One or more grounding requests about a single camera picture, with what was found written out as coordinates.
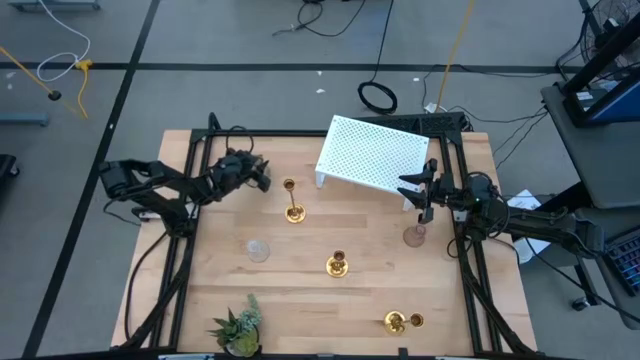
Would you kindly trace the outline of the black floor fan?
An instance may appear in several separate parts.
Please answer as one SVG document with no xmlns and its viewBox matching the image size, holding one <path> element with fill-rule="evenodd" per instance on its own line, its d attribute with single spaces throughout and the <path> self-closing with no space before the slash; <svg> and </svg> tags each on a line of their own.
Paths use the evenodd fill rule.
<svg viewBox="0 0 640 360">
<path fill-rule="evenodd" d="M 586 24 L 580 34 L 580 53 L 589 62 L 613 36 L 640 13 L 640 0 L 579 0 Z"/>
</svg>

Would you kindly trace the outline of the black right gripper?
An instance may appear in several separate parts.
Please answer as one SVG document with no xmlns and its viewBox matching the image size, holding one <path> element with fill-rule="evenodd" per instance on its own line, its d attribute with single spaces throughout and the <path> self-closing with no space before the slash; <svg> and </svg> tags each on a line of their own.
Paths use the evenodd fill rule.
<svg viewBox="0 0 640 360">
<path fill-rule="evenodd" d="M 411 184 L 423 184 L 424 191 L 416 192 L 405 188 L 398 188 L 397 191 L 405 198 L 404 209 L 412 205 L 415 209 L 423 209 L 419 215 L 420 223 L 429 223 L 433 220 L 435 203 L 444 207 L 448 200 L 456 192 L 453 175 L 444 173 L 436 178 L 438 161 L 431 158 L 423 167 L 423 171 L 414 175 L 401 175 L 400 180 Z"/>
</svg>

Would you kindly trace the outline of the grey side cart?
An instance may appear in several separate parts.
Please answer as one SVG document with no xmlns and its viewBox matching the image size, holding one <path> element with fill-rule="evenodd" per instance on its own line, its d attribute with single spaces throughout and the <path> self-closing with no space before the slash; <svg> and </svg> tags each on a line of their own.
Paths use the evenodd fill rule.
<svg viewBox="0 0 640 360">
<path fill-rule="evenodd" d="M 557 85 L 542 88 L 541 96 L 591 203 L 640 207 L 640 122 L 578 128 Z"/>
</svg>

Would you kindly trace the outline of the tall gold candlestick small cup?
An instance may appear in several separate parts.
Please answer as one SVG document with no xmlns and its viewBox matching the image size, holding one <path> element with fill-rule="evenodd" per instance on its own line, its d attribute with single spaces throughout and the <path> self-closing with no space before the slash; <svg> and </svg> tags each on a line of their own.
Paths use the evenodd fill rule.
<svg viewBox="0 0 640 360">
<path fill-rule="evenodd" d="M 295 181 L 287 178 L 283 182 L 283 187 L 289 194 L 291 204 L 285 210 L 285 218 L 293 224 L 301 223 L 306 217 L 306 210 L 303 205 L 299 204 L 294 197 Z"/>
</svg>

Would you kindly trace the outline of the short gold candlestick holder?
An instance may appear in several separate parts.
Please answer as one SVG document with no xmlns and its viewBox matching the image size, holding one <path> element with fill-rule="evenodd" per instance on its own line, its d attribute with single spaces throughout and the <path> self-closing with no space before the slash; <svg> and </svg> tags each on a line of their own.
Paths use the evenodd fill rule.
<svg viewBox="0 0 640 360">
<path fill-rule="evenodd" d="M 387 333 L 395 336 L 402 335 L 408 327 L 419 328 L 424 325 L 424 317 L 420 313 L 405 316 L 399 311 L 390 311 L 383 319 L 383 326 Z"/>
</svg>

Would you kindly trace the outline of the yellow rod with black end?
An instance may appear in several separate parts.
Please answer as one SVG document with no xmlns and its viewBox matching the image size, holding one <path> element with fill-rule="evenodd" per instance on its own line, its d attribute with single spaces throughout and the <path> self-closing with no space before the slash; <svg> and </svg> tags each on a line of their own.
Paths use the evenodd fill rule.
<svg viewBox="0 0 640 360">
<path fill-rule="evenodd" d="M 32 81 L 34 81 L 39 87 L 41 87 L 46 93 L 47 98 L 53 102 L 60 102 L 67 110 L 72 114 L 82 118 L 86 118 L 82 111 L 76 110 L 65 100 L 62 99 L 62 94 L 58 90 L 51 89 L 44 82 L 38 79 L 29 69 L 27 69 L 21 62 L 19 62 L 11 53 L 9 53 L 4 47 L 0 46 L 0 54 L 8 58 L 15 66 L 17 66 L 23 73 L 25 73 Z"/>
</svg>

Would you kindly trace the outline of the black perforated panel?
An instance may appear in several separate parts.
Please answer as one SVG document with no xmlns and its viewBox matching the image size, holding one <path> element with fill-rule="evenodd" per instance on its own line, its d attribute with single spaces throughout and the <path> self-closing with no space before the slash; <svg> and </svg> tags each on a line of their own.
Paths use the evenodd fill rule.
<svg viewBox="0 0 640 360">
<path fill-rule="evenodd" d="M 461 132 L 468 126 L 462 112 L 360 117 L 361 121 L 414 134 Z"/>
</svg>

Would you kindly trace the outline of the pink glass candle holder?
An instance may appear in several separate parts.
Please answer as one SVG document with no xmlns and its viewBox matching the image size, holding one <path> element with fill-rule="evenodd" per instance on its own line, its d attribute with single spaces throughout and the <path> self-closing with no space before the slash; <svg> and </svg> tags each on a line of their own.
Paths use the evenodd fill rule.
<svg viewBox="0 0 640 360">
<path fill-rule="evenodd" d="M 418 248 L 424 244 L 426 233 L 426 228 L 421 224 L 409 226 L 403 232 L 403 241 L 409 247 Z"/>
</svg>

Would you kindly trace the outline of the black aluminium table frame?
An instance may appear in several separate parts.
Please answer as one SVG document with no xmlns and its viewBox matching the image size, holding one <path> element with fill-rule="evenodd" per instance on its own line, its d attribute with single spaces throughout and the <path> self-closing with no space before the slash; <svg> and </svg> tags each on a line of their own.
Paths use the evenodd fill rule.
<svg viewBox="0 0 640 360">
<path fill-rule="evenodd" d="M 272 185 L 266 193 L 241 188 L 202 209 L 187 284 L 161 318 L 159 344 L 216 352 L 208 333 L 217 326 L 214 318 L 228 316 L 228 309 L 241 312 L 252 293 L 263 316 L 259 341 L 267 356 L 394 355 L 400 349 L 414 356 L 465 356 L 491 349 L 487 317 L 467 313 L 450 212 L 437 209 L 425 244 L 408 247 L 402 234 L 416 216 L 399 195 L 331 178 L 316 187 L 323 143 L 322 137 L 204 141 L 189 130 L 164 133 L 158 157 L 171 167 L 199 170 L 227 147 L 252 147 L 270 162 Z M 287 178 L 295 181 L 295 200 L 306 210 L 301 223 L 285 218 Z M 265 262 L 249 259 L 249 240 L 269 245 Z M 326 271 L 336 250 L 349 266 L 341 278 Z M 383 319 L 394 310 L 420 313 L 424 325 L 391 335 Z"/>
</svg>

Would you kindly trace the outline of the tall gold candlestick wide cup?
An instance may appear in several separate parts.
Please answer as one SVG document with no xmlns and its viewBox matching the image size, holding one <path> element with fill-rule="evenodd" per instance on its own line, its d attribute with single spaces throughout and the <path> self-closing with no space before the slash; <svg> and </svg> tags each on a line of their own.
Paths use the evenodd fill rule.
<svg viewBox="0 0 640 360">
<path fill-rule="evenodd" d="M 327 273 L 334 278 L 344 277 L 348 272 L 348 262 L 342 250 L 336 250 L 326 262 Z"/>
</svg>

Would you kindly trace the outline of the white perforated metal shelf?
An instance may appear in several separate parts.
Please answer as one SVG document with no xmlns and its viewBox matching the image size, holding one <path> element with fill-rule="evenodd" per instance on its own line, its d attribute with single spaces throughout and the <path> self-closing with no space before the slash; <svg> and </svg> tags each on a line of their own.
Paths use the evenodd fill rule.
<svg viewBox="0 0 640 360">
<path fill-rule="evenodd" d="M 335 115 L 315 167 L 317 188 L 327 177 L 398 194 L 418 192 L 418 185 L 399 179 L 422 171 L 429 139 Z"/>
</svg>

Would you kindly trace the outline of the backlit keyboard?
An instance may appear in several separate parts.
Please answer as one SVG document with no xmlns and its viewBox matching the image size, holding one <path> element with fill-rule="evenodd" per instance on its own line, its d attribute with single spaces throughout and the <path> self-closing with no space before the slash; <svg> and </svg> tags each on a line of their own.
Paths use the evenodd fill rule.
<svg viewBox="0 0 640 360">
<path fill-rule="evenodd" d="M 605 250 L 605 263 L 624 290 L 640 294 L 640 227 L 608 240 Z"/>
</svg>

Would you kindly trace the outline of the white paper sheet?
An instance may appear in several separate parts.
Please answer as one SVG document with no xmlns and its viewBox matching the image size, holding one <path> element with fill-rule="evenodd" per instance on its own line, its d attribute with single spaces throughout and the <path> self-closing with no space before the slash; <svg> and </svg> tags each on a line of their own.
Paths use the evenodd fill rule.
<svg viewBox="0 0 640 360">
<path fill-rule="evenodd" d="M 505 195 L 507 204 L 518 209 L 535 210 L 541 202 L 529 191 L 522 190 L 516 195 Z"/>
</svg>

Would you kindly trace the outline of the grey table foot bar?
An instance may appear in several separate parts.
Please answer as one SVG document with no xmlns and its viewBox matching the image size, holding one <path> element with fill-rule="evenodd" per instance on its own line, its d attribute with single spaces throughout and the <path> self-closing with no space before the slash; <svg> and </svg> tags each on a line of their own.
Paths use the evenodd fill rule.
<svg viewBox="0 0 640 360">
<path fill-rule="evenodd" d="M 46 113 L 2 113 L 0 112 L 0 124 L 49 125 L 49 117 Z"/>
</svg>

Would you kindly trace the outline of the potted succulent plant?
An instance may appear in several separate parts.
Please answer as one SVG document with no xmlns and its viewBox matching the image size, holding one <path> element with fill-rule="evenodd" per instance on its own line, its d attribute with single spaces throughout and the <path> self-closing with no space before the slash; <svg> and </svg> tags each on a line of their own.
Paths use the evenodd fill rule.
<svg viewBox="0 0 640 360">
<path fill-rule="evenodd" d="M 228 309 L 228 318 L 214 318 L 218 328 L 208 330 L 217 344 L 235 357 L 250 358 L 260 347 L 259 325 L 262 322 L 262 313 L 254 294 L 250 293 L 247 301 L 248 307 L 238 316 Z"/>
</svg>

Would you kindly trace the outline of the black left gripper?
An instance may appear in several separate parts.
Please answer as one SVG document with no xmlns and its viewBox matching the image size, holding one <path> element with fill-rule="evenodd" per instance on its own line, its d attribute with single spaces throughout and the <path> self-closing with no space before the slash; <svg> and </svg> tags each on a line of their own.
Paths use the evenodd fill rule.
<svg viewBox="0 0 640 360">
<path fill-rule="evenodd" d="M 262 155 L 253 155 L 244 150 L 229 150 L 212 166 L 212 189 L 221 193 L 230 193 L 243 184 L 258 188 L 263 193 L 269 191 L 271 178 L 266 170 L 269 161 Z"/>
</svg>

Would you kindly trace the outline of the blue and black device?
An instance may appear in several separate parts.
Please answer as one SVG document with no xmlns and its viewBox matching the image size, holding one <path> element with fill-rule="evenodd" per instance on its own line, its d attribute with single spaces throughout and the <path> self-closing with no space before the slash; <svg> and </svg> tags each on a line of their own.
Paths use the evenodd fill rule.
<svg viewBox="0 0 640 360">
<path fill-rule="evenodd" d="M 569 93 L 563 105 L 576 127 L 640 122 L 640 67 L 610 90 Z"/>
</svg>

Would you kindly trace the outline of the clear glass candle holder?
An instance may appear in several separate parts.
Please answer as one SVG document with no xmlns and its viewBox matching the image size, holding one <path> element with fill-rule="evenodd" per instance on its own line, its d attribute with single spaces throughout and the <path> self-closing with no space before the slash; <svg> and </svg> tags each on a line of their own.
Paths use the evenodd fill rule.
<svg viewBox="0 0 640 360">
<path fill-rule="evenodd" d="M 271 254 L 269 245 L 262 240 L 249 240 L 247 242 L 247 256 L 254 263 L 265 262 Z"/>
</svg>

